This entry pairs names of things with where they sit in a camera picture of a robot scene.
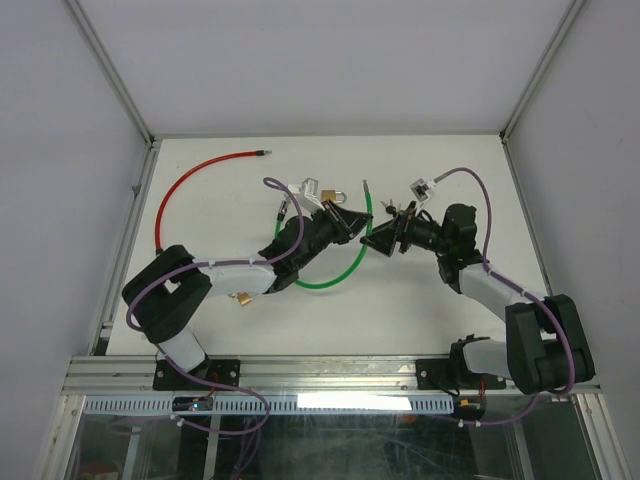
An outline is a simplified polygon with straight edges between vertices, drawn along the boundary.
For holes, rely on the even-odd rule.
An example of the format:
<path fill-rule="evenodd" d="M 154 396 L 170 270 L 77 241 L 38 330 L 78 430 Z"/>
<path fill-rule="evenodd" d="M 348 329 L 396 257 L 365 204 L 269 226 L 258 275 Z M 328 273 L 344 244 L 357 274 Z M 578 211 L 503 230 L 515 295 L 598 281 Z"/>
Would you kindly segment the small brass padlock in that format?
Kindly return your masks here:
<path fill-rule="evenodd" d="M 239 293 L 234 293 L 234 294 L 230 294 L 230 297 L 234 300 L 236 300 L 241 306 L 245 306 L 247 304 L 249 304 L 254 296 L 250 293 L 247 292 L 239 292 Z"/>

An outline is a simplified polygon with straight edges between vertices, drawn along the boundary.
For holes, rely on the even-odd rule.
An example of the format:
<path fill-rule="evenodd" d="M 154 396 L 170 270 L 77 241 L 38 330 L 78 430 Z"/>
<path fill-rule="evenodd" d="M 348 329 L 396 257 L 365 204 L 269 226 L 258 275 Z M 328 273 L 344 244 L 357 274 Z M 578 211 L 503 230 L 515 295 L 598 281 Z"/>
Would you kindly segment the large brass padlock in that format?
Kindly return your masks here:
<path fill-rule="evenodd" d="M 320 199 L 322 202 L 333 202 L 334 204 L 344 204 L 348 197 L 347 195 L 338 190 L 325 189 L 321 191 Z"/>

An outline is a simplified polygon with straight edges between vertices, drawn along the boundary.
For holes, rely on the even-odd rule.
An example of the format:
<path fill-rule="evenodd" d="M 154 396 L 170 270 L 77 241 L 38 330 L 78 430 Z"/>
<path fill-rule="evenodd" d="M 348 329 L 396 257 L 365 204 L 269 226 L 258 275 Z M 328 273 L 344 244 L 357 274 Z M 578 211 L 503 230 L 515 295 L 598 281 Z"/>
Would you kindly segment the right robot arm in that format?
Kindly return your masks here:
<path fill-rule="evenodd" d="M 412 247 L 434 253 L 444 284 L 503 321 L 502 341 L 470 334 L 451 345 L 447 375 L 455 385 L 469 387 L 488 374 L 532 395 L 592 380 L 595 364 L 575 302 L 564 294 L 539 297 L 500 274 L 477 249 L 476 233 L 472 206 L 453 204 L 436 222 L 410 205 L 361 242 L 385 256 Z"/>

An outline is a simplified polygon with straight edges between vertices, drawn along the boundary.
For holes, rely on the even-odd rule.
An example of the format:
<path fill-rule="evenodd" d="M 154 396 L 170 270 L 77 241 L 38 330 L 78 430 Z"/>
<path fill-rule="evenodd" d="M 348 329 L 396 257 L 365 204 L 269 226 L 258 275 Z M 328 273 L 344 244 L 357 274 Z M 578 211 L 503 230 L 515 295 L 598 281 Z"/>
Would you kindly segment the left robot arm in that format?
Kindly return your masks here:
<path fill-rule="evenodd" d="M 229 368 L 209 357 L 188 327 L 200 305 L 218 296 L 250 300 L 295 284 L 301 270 L 329 246 L 347 244 L 371 230 L 372 201 L 365 205 L 358 212 L 327 200 L 310 215 L 289 219 L 269 245 L 248 258 L 199 261 L 182 245 L 158 253 L 121 293 L 127 324 L 162 356 L 155 389 L 235 388 Z"/>

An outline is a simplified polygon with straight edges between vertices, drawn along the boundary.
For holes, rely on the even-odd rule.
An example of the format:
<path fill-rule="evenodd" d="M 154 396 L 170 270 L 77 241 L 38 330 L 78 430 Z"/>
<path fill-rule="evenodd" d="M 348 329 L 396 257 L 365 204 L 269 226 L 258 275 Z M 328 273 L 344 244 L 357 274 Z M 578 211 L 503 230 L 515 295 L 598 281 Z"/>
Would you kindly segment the green cable lock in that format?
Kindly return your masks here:
<path fill-rule="evenodd" d="M 370 212 L 373 215 L 373 202 L 367 183 L 363 184 L 363 191 L 366 204 L 365 212 Z M 316 224 L 314 223 L 316 212 L 311 213 L 309 217 L 303 218 L 304 232 L 300 245 L 298 245 L 294 253 L 292 253 L 284 260 L 284 263 L 282 265 L 278 264 L 276 266 L 276 273 L 278 275 L 278 280 L 274 284 L 274 289 L 276 291 L 280 291 L 291 284 L 295 284 L 301 288 L 309 290 L 322 290 L 331 288 L 346 280 L 351 274 L 355 272 L 355 270 L 363 261 L 368 250 L 368 247 L 364 245 L 361 246 L 358 255 L 351 263 L 351 265 L 337 277 L 320 283 L 309 283 L 299 279 L 299 271 L 303 267 L 308 265 L 319 253 L 321 253 L 329 245 L 331 245 L 323 241 L 316 230 Z M 370 233 L 372 231 L 372 223 L 373 220 L 362 232 Z"/>

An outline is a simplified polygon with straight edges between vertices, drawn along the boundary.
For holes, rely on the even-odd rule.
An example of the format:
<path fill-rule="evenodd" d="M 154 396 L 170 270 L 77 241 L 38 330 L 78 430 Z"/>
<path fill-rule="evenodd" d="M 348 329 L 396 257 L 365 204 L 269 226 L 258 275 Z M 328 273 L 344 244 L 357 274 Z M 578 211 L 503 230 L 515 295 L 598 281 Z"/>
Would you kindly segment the black head key bunch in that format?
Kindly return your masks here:
<path fill-rule="evenodd" d="M 383 206 L 385 213 L 390 216 L 395 217 L 401 211 L 401 206 L 395 205 L 392 199 L 390 199 L 388 202 L 382 201 L 381 204 Z"/>

